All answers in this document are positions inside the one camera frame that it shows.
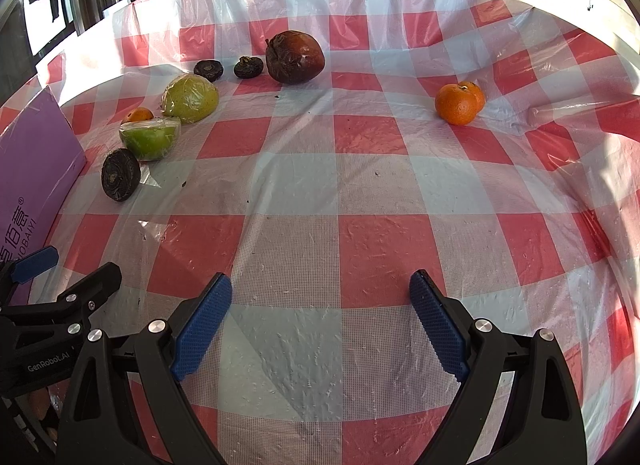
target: green apple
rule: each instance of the green apple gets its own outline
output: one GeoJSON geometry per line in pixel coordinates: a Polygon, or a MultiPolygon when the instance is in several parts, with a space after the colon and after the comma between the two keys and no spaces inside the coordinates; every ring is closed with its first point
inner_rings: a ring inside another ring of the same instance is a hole
{"type": "Polygon", "coordinates": [[[162,115],[183,123],[201,121],[218,107],[218,89],[200,75],[186,73],[174,79],[162,95],[162,115]]]}
{"type": "Polygon", "coordinates": [[[164,158],[180,137],[180,122],[174,119],[152,119],[127,122],[120,126],[120,140],[137,159],[164,158]]]}

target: plastic sheet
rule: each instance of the plastic sheet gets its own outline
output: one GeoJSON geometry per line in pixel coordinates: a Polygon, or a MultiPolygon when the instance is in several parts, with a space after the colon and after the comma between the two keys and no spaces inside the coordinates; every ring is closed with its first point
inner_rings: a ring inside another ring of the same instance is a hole
{"type": "MultiPolygon", "coordinates": [[[[504,331],[554,331],[591,462],[623,426],[640,77],[600,41],[515,0],[140,0],[40,76],[90,162],[52,231],[61,264],[31,300],[114,261],[123,287],[96,322],[117,335],[230,275],[222,334],[183,386],[231,465],[414,463],[457,387],[408,303],[417,268],[504,331]],[[318,40],[318,77],[234,77],[287,29],[318,40]],[[129,201],[109,200],[99,169],[120,120],[158,109],[207,58],[225,67],[215,113],[143,168],[129,201]],[[461,80],[487,103],[451,127],[433,98],[461,80]]],[[[473,457],[492,445],[509,381],[473,457]]]]}

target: mandarin orange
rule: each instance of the mandarin orange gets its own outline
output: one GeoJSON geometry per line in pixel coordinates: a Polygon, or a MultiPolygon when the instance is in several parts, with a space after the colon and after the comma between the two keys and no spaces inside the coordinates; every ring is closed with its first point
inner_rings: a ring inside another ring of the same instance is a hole
{"type": "Polygon", "coordinates": [[[456,126],[464,126],[476,118],[478,100],[468,87],[445,84],[436,95],[436,111],[444,120],[456,126]]]}
{"type": "Polygon", "coordinates": [[[479,113],[480,110],[484,108],[484,104],[486,103],[486,100],[484,99],[484,93],[482,93],[482,90],[480,89],[478,84],[468,80],[463,80],[460,83],[460,86],[462,87],[466,86],[467,88],[469,88],[469,91],[476,96],[476,100],[478,100],[478,113],[479,113]]]}
{"type": "Polygon", "coordinates": [[[154,117],[154,114],[146,109],[146,108],[135,108],[131,110],[124,120],[122,124],[126,124],[127,122],[142,122],[145,120],[151,120],[154,117]]]}

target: dark round fruit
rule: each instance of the dark round fruit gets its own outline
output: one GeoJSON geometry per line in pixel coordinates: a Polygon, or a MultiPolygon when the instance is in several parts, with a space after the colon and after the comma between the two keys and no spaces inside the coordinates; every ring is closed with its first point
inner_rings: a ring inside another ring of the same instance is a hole
{"type": "Polygon", "coordinates": [[[308,82],[324,70],[324,54],[309,34],[287,30],[267,40],[267,70],[283,84],[308,82]]]}
{"type": "Polygon", "coordinates": [[[236,77],[251,79],[257,77],[264,70],[264,63],[260,57],[241,57],[234,66],[236,77]]]}
{"type": "Polygon", "coordinates": [[[222,77],[225,69],[218,60],[201,60],[193,67],[193,73],[204,77],[209,82],[213,82],[222,77]]]}
{"type": "Polygon", "coordinates": [[[115,201],[125,201],[140,183],[140,164],[128,149],[109,153],[102,165],[102,189],[115,201]]]}

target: dried fruit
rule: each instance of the dried fruit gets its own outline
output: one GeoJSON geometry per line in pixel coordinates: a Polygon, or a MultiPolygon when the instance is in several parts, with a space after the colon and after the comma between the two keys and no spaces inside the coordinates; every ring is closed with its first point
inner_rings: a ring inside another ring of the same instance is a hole
{"type": "Polygon", "coordinates": [[[251,79],[257,77],[264,70],[264,63],[260,57],[241,57],[234,66],[236,77],[251,79]]]}
{"type": "Polygon", "coordinates": [[[480,104],[484,105],[482,90],[477,86],[477,90],[475,88],[472,90],[468,84],[445,84],[438,90],[435,100],[436,111],[449,124],[456,126],[468,124],[476,118],[481,109],[480,104]]]}
{"type": "Polygon", "coordinates": [[[217,60],[201,60],[193,67],[193,73],[204,77],[209,82],[213,82],[222,77],[222,73],[225,71],[220,61],[217,60]]]}
{"type": "Polygon", "coordinates": [[[267,70],[283,84],[300,84],[324,69],[324,54],[309,34],[287,30],[267,41],[267,70]]]}
{"type": "Polygon", "coordinates": [[[218,89],[199,75],[186,73],[175,78],[162,95],[162,115],[178,117],[184,124],[198,122],[213,113],[220,96],[218,89]]]}
{"type": "Polygon", "coordinates": [[[125,201],[140,183],[140,164],[129,150],[109,153],[102,165],[102,190],[115,201],[125,201]]]}
{"type": "Polygon", "coordinates": [[[154,114],[151,110],[146,108],[135,108],[131,110],[124,119],[122,119],[121,124],[127,124],[127,122],[142,122],[143,120],[151,120],[154,117],[154,114]]]}

